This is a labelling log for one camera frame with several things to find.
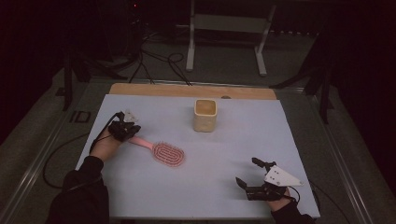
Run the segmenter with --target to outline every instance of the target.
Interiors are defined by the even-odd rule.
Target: yellow container
[[[210,133],[215,130],[218,107],[214,100],[196,100],[194,105],[194,123],[196,132]]]

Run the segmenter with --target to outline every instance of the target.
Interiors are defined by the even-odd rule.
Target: hairbrush
[[[128,142],[151,150],[154,159],[168,166],[179,166],[184,160],[184,152],[165,142],[152,144],[141,137],[134,136]]]

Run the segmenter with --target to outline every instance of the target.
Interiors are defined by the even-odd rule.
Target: gray floor
[[[267,87],[295,75],[309,51],[314,39],[293,35],[270,35],[263,54],[268,77],[259,77],[252,46],[215,46],[211,42],[198,41],[194,70],[185,73],[190,82],[221,85],[248,85]],[[180,52],[187,55],[184,39],[175,42],[148,42],[144,49],[167,56]],[[150,76],[157,82],[180,81],[167,63],[144,56],[144,64]],[[179,63],[184,70],[185,59]],[[120,71],[130,77],[137,64]],[[141,69],[133,82],[147,82]],[[48,187],[41,173],[31,166],[49,154],[46,148],[54,149],[60,144],[88,133],[94,118],[111,84],[118,82],[96,74],[88,84],[75,83],[75,101],[71,109],[62,112],[63,98],[54,96],[62,87],[62,71],[35,104],[29,114],[15,128],[0,148],[0,222],[43,223],[51,199],[59,192]],[[291,88],[277,91],[276,96],[284,106],[308,178],[320,189],[314,188],[320,201],[321,218],[317,223],[347,223],[342,213],[326,196],[340,206],[351,223],[396,223],[396,202],[378,172],[375,163],[364,145],[353,121],[340,102],[336,88],[331,89],[333,109],[329,113],[329,125],[321,123],[316,113],[315,97],[301,94],[304,80]],[[71,123],[73,110],[90,111],[88,123]],[[56,185],[62,183],[64,174],[76,166],[86,136],[62,147],[48,166],[48,178]],[[21,188],[23,180],[34,184]],[[188,220],[139,220],[137,223],[272,223],[271,220],[251,221],[188,221]]]

